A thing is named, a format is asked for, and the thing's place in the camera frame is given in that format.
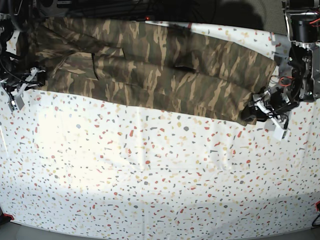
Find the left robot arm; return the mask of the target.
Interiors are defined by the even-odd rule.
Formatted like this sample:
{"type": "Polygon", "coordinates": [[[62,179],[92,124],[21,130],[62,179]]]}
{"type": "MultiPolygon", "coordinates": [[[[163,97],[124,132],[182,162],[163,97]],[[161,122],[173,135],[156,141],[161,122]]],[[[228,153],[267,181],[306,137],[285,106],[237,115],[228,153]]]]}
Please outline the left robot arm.
{"type": "Polygon", "coordinates": [[[290,74],[254,94],[241,113],[246,121],[272,121],[273,136],[279,141],[290,135],[290,111],[301,102],[313,103],[320,98],[320,2],[284,0],[282,9],[291,44],[286,61],[290,74]]]}

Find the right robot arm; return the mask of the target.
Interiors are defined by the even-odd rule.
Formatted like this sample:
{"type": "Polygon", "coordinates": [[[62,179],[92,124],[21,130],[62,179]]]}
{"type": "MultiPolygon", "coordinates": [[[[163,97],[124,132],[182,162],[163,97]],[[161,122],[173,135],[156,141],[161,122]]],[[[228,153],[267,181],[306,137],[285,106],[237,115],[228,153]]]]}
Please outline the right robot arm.
{"type": "Polygon", "coordinates": [[[34,62],[29,69],[22,63],[29,52],[27,31],[38,17],[36,0],[2,0],[0,2],[0,86],[8,96],[10,110],[21,110],[24,91],[45,84],[46,69],[34,62]],[[22,39],[19,54],[9,51],[8,42],[18,33],[22,39]]]}

